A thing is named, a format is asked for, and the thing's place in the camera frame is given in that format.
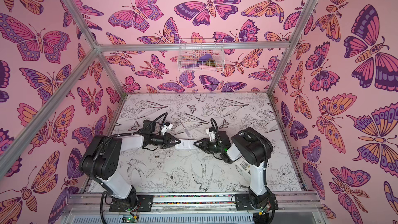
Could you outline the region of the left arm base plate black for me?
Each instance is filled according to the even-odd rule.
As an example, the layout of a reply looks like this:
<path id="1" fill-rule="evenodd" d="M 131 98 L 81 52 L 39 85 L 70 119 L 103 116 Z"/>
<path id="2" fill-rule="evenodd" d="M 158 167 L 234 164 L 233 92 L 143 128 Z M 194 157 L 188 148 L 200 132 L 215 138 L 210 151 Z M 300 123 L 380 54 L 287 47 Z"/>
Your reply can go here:
<path id="1" fill-rule="evenodd" d="M 109 207 L 112 212 L 150 212 L 153 206 L 154 195 L 134 195 L 129 199 L 113 198 Z"/>

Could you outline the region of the white remote control green buttons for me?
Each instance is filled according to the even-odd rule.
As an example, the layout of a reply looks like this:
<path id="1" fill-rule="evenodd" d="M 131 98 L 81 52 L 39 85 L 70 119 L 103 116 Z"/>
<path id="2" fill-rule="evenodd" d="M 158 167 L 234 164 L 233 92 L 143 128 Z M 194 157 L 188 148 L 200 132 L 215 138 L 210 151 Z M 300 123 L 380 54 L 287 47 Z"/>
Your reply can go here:
<path id="1" fill-rule="evenodd" d="M 176 149 L 197 149 L 194 145 L 194 140 L 181 140 L 179 144 L 175 145 Z"/>

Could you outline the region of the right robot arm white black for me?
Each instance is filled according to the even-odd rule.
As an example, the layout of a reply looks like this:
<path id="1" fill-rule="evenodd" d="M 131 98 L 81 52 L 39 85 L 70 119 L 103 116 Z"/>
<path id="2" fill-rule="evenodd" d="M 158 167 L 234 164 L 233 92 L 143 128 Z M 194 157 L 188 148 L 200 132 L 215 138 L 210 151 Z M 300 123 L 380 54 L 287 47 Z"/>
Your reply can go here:
<path id="1" fill-rule="evenodd" d="M 231 138 L 225 131 L 208 129 L 209 138 L 195 141 L 193 145 L 203 152 L 219 155 L 219 158 L 233 164 L 244 159 L 250 166 L 249 200 L 256 209 L 274 210 L 276 199 L 267 184 L 267 164 L 273 152 L 271 142 L 253 128 L 239 131 Z"/>

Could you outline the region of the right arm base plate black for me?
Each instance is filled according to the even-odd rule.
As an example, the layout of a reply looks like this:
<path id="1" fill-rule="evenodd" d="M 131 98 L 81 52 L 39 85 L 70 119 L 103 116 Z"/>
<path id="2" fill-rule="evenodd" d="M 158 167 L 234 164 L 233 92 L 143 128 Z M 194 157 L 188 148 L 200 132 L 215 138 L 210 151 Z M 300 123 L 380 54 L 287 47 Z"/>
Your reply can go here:
<path id="1" fill-rule="evenodd" d="M 234 202 L 238 211 L 272 211 L 279 210 L 274 194 L 265 193 L 261 196 L 255 194 L 235 194 Z"/>

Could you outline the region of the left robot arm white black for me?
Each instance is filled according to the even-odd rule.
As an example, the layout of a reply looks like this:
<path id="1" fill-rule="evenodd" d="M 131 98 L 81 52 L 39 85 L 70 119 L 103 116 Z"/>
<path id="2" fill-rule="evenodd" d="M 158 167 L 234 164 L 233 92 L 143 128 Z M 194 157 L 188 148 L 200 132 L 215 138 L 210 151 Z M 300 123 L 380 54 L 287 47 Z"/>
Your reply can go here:
<path id="1" fill-rule="evenodd" d="M 105 195 L 116 203 L 127 208 L 135 207 L 138 201 L 136 190 L 118 171 L 121 153 L 129 149 L 144 149 L 148 145 L 168 149 L 181 143 L 180 139 L 168 133 L 173 126 L 171 123 L 162 124 L 159 134 L 155 133 L 156 124 L 156 121 L 146 120 L 141 129 L 132 133 L 96 135 L 80 161 L 80 171 L 98 183 Z"/>

